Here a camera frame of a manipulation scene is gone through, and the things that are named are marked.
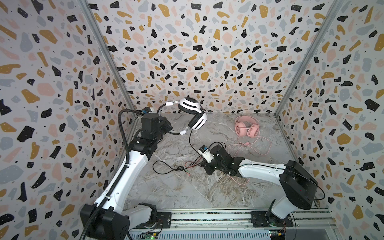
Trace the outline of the white black headphones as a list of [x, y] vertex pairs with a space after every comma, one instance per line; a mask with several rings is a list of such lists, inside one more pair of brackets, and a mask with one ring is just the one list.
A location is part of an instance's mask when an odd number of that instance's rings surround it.
[[187, 133], [188, 130], [199, 130], [207, 122], [208, 115], [206, 110], [201, 106], [201, 104], [196, 99], [193, 99], [191, 97], [184, 97], [180, 101], [165, 102], [158, 108], [157, 114], [160, 115], [160, 111], [163, 107], [173, 106], [175, 104], [178, 104], [178, 108], [182, 112], [193, 115], [193, 118], [190, 120], [190, 122], [188, 123], [188, 126], [184, 130], [182, 131], [171, 130], [169, 134], [184, 135]]

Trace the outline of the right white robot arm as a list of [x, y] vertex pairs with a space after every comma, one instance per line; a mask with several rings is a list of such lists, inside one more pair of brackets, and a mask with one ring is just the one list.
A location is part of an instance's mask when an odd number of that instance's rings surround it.
[[254, 162], [232, 157], [221, 145], [211, 149], [203, 145], [198, 152], [204, 158], [203, 166], [208, 175], [221, 171], [229, 177], [259, 179], [282, 188], [283, 197], [273, 200], [268, 210], [251, 213], [255, 228], [292, 227], [294, 211], [312, 208], [318, 182], [295, 161], [275, 165]]

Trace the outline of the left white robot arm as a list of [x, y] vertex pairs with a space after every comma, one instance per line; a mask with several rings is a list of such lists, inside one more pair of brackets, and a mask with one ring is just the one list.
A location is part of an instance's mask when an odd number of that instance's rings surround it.
[[104, 192], [92, 205], [85, 204], [80, 212], [84, 229], [81, 240], [125, 240], [129, 231], [140, 225], [151, 227], [156, 223], [157, 208], [139, 204], [123, 215], [123, 208], [141, 170], [158, 148], [162, 137], [172, 130], [171, 123], [156, 113], [139, 113], [142, 128], [139, 136], [127, 141], [122, 120], [118, 120], [126, 157]]

